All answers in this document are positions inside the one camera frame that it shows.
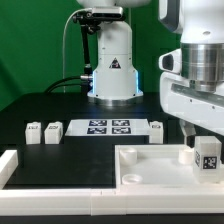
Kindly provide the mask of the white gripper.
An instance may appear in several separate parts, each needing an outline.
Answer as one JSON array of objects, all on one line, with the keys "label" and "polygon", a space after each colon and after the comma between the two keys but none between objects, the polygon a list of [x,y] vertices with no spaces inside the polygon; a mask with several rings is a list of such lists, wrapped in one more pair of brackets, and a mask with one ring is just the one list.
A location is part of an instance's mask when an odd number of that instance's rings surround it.
[{"label": "white gripper", "polygon": [[179,124],[187,146],[195,145],[193,124],[224,136],[224,83],[216,86],[215,93],[199,92],[190,87],[188,79],[163,72],[160,104],[164,112],[182,119]]}]

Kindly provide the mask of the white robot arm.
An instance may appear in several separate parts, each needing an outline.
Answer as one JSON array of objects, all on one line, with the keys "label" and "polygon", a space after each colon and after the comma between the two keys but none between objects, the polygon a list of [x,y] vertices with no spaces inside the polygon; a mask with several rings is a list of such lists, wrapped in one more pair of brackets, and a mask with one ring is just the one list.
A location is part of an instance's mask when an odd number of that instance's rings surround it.
[{"label": "white robot arm", "polygon": [[[77,0],[100,24],[98,67],[88,97],[101,103],[133,98],[130,45],[115,38],[124,7],[151,0]],[[224,0],[157,0],[158,20],[180,36],[179,47],[158,58],[164,112],[224,136]]]}]

